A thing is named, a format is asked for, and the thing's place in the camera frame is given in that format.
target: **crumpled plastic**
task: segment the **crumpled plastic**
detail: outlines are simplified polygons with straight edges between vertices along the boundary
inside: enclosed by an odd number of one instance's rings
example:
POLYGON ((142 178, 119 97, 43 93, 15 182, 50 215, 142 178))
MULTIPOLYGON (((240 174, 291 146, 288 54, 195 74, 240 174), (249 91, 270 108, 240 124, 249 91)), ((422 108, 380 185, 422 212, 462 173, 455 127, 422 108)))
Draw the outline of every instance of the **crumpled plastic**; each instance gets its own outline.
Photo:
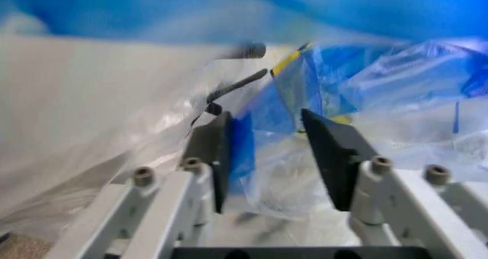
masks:
POLYGON ((300 219, 330 207, 302 132, 304 108, 352 123, 398 168, 439 164, 457 180, 488 181, 482 53, 436 41, 318 45, 285 63, 236 116, 230 189, 247 204, 234 208, 300 219))

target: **plastic wrap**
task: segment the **plastic wrap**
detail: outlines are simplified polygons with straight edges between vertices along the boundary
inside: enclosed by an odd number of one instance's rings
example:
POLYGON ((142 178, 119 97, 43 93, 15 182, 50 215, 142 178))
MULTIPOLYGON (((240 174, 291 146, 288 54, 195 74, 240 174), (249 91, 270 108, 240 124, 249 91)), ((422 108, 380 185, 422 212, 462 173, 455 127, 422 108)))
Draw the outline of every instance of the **plastic wrap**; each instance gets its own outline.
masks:
MULTIPOLYGON (((236 76, 193 71, 227 52, 222 46, 8 35, 0 43, 0 189, 9 194, 0 199, 3 232, 47 220, 66 225, 63 218, 120 170, 173 169, 206 96, 236 76), (181 55, 185 65, 176 62, 181 55)), ((55 231, 37 236, 52 240, 55 231)))
MULTIPOLYGON (((488 37, 487 3, 0 0, 1 32, 42 36, 2 35, 0 39, 0 189, 8 194, 0 199, 3 231, 26 232, 33 223, 59 221, 55 219, 59 214, 68 219, 119 170, 148 162, 173 166, 191 122, 205 107, 205 97, 222 82, 192 73, 193 69, 228 46, 242 41, 303 42, 325 36, 331 40, 372 38, 354 30, 388 38, 488 37), (50 35, 69 39, 46 38, 50 35), (95 43, 89 40, 93 38, 127 44, 95 43), (165 49, 134 41, 157 43, 165 49), (98 176, 93 185, 89 182, 92 170, 98 176), (78 191, 83 195, 77 197, 78 191)), ((282 80, 276 82, 278 90, 265 92, 272 100, 282 100, 279 106, 258 110, 257 102, 238 116, 243 132, 252 130, 257 137, 244 136, 237 148, 254 151, 275 145, 299 128, 297 109, 321 111, 316 79, 282 80), (252 117, 252 127, 248 117, 252 117)), ((478 79, 472 86, 480 90, 483 83, 478 79)), ((248 161, 239 155, 237 159, 248 161)))
POLYGON ((0 1, 4 30, 30 34, 173 43, 303 42, 343 37, 344 29, 417 40, 488 37, 487 0, 0 1))
POLYGON ((230 208, 296 219, 330 207, 305 135, 296 133, 302 108, 321 110, 317 83, 302 78, 308 69, 303 57, 292 60, 236 114, 230 208))
POLYGON ((353 125, 395 167, 450 169, 456 181, 488 182, 486 97, 403 113, 352 115, 353 125))

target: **beige floor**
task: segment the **beige floor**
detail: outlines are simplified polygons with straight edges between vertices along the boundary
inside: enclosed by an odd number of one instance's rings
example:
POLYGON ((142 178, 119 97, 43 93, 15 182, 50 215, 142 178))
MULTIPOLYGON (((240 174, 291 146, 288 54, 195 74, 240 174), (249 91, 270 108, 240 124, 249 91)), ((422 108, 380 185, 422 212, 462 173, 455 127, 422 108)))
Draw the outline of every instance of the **beige floor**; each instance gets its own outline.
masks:
POLYGON ((0 259, 39 259, 50 247, 51 243, 42 240, 12 235, 0 244, 0 259))

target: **metal frame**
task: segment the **metal frame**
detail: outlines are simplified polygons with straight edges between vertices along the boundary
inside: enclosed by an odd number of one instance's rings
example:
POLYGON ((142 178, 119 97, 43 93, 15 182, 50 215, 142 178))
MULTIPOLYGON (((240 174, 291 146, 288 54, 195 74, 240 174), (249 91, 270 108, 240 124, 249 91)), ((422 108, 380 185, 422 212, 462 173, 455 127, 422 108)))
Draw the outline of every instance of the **metal frame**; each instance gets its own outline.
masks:
MULTIPOLYGON (((461 197, 461 192, 453 187, 449 193, 454 192, 461 197)), ((463 206, 477 209, 464 212, 486 216, 477 201, 465 201, 463 206)), ((488 258, 485 243, 443 200, 439 188, 417 171, 392 169, 383 175, 375 174, 371 162, 364 162, 359 170, 350 224, 365 245, 424 246, 433 258, 488 258)))
POLYGON ((201 245, 215 208, 210 167, 197 161, 161 184, 144 169, 149 179, 136 171, 105 186, 45 258, 103 258, 117 239, 130 239, 122 258, 169 258, 177 245, 201 245))

